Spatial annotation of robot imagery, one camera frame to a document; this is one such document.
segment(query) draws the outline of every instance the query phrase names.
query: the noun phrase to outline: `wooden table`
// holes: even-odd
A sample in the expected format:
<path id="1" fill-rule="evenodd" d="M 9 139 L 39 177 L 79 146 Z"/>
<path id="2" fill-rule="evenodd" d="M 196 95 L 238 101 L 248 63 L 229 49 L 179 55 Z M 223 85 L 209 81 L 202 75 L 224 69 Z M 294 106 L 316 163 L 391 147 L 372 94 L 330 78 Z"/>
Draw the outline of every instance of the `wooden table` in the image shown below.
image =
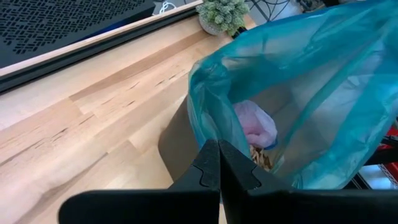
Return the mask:
<path id="1" fill-rule="evenodd" d="M 167 188 L 159 134 L 192 65 L 229 41 L 190 17 L 1 95 L 0 223 L 56 223 L 86 190 Z"/>

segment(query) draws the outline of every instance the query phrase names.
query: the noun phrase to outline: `plant pot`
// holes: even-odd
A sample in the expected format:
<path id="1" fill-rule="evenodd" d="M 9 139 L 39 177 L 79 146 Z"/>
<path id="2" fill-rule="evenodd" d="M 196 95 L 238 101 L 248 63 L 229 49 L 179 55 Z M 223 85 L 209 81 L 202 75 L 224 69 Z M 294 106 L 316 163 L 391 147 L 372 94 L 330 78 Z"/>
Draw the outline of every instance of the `plant pot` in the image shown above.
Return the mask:
<path id="1" fill-rule="evenodd" d="M 215 26 L 214 24 L 205 22 L 205 20 L 202 18 L 202 16 L 199 16 L 199 23 L 200 23 L 201 27 L 203 28 L 203 30 L 205 30 L 207 33 L 209 33 L 211 35 L 218 35 L 223 32 L 219 27 Z"/>

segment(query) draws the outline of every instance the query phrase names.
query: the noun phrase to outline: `perforated metal panel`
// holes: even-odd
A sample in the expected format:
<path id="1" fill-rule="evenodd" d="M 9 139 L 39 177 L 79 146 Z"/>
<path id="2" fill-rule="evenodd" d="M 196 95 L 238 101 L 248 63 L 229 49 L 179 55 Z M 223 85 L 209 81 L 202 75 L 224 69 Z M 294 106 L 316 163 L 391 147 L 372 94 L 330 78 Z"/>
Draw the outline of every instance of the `perforated metal panel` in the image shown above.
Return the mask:
<path id="1" fill-rule="evenodd" d="M 146 15 L 137 19 L 150 16 L 153 7 L 146 0 L 1 0 L 0 53 L 12 60 L 2 59 L 0 67 L 71 44 L 142 11 Z"/>

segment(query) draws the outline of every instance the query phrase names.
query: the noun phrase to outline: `potted succulent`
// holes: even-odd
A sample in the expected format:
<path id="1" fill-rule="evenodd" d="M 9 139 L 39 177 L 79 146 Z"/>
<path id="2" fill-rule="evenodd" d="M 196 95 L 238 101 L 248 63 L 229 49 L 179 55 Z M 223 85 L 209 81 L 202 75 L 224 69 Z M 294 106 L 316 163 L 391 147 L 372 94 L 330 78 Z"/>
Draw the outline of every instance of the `potted succulent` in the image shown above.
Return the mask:
<path id="1" fill-rule="evenodd" d="M 226 31 L 232 36 L 244 27 L 243 16 L 249 8 L 244 0 L 204 0 L 197 11 L 200 25 L 207 33 L 217 35 Z"/>

